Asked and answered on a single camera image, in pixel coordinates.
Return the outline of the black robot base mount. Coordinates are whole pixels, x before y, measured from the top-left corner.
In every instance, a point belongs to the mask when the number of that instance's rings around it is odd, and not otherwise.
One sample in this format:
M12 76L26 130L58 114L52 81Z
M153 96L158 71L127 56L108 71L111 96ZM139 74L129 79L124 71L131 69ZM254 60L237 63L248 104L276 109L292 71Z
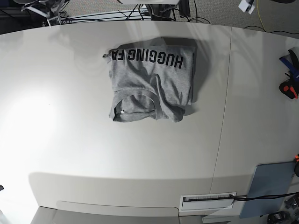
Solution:
M141 19L147 16L152 21L177 21L175 16L175 9L178 5L169 4L145 4L138 8Z

